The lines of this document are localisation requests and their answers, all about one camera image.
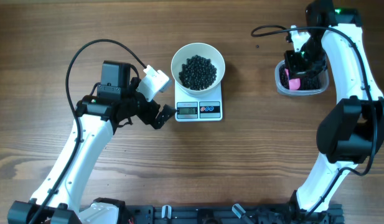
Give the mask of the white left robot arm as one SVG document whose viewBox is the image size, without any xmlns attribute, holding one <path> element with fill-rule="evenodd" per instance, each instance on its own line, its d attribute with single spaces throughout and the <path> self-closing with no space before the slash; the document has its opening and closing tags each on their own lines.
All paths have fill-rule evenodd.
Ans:
<svg viewBox="0 0 384 224">
<path fill-rule="evenodd" d="M 42 185 L 28 202 L 15 201 L 9 223 L 131 223 L 125 202 L 98 198 L 84 210 L 80 202 L 102 150 L 118 128 L 137 116 L 154 129 L 161 128 L 175 110 L 153 98 L 171 84 L 161 70 L 144 68 L 144 78 L 131 77 L 130 63 L 103 62 L 101 80 L 74 110 L 72 132 Z"/>
</svg>

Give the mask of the pink scoop with blue handle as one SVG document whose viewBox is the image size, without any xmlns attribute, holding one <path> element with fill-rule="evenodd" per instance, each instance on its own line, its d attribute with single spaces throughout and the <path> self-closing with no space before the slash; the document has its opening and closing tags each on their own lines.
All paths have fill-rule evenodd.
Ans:
<svg viewBox="0 0 384 224">
<path fill-rule="evenodd" d="M 298 90 L 301 87 L 301 81 L 299 78 L 290 79 L 289 70 L 287 68 L 284 69 L 284 87 L 287 87 L 289 90 Z"/>
</svg>

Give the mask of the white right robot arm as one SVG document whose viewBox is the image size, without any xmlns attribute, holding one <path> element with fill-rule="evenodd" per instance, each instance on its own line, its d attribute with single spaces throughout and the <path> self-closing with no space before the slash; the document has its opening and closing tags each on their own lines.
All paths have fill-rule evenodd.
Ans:
<svg viewBox="0 0 384 224">
<path fill-rule="evenodd" d="M 299 209 L 319 213 L 358 164 L 371 168 L 384 141 L 384 96 L 370 71 L 357 10 L 317 0 L 306 7 L 306 22 L 289 34 L 294 44 L 284 54 L 289 77 L 315 77 L 331 68 L 337 93 L 335 108 L 317 130 L 316 163 L 296 191 Z"/>
</svg>

